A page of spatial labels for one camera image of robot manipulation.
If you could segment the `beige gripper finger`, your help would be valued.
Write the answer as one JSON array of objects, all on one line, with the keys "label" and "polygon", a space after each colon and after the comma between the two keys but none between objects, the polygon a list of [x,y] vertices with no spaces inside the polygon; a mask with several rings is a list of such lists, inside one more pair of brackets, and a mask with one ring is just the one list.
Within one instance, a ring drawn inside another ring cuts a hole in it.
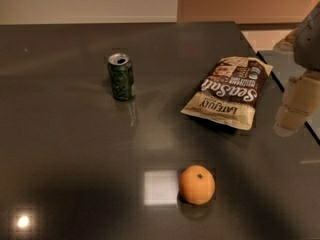
[{"label": "beige gripper finger", "polygon": [[279,42],[277,42],[274,45],[273,50],[280,53],[292,53],[296,35],[297,30],[292,30],[290,33],[288,33],[284,38],[282,38]]},{"label": "beige gripper finger", "polygon": [[306,70],[300,77],[291,76],[276,114],[274,132],[281,137],[291,136],[319,108],[320,72]]}]

